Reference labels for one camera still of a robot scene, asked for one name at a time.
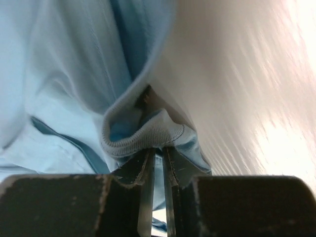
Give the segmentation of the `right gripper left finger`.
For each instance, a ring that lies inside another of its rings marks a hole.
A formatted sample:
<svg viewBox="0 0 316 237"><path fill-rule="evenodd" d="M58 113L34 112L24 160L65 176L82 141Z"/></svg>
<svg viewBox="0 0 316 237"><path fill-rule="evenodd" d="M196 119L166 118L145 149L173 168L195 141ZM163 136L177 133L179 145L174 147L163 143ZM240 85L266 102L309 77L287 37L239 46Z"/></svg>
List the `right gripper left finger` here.
<svg viewBox="0 0 316 237"><path fill-rule="evenodd" d="M14 175L0 186L3 237L149 237L155 150L111 174Z"/></svg>

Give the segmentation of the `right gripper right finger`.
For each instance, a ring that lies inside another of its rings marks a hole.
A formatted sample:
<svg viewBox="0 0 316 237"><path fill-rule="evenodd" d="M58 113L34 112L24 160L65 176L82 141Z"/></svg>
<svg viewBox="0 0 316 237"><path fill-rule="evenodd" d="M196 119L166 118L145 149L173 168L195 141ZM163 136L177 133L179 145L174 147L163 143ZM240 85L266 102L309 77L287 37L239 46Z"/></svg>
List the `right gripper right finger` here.
<svg viewBox="0 0 316 237"><path fill-rule="evenodd" d="M212 176L163 149L170 237L313 237L316 200L294 176Z"/></svg>

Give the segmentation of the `light blue t shirt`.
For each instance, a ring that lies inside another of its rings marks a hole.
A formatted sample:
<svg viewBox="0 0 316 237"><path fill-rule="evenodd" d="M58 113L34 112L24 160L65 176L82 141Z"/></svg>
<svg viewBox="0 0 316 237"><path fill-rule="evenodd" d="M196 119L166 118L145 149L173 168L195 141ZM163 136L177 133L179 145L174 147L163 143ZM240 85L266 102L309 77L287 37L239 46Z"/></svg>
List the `light blue t shirt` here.
<svg viewBox="0 0 316 237"><path fill-rule="evenodd" d="M14 175L111 174L155 150L152 228L167 232L163 149L210 174L196 133L150 111L172 0L0 3L0 184Z"/></svg>

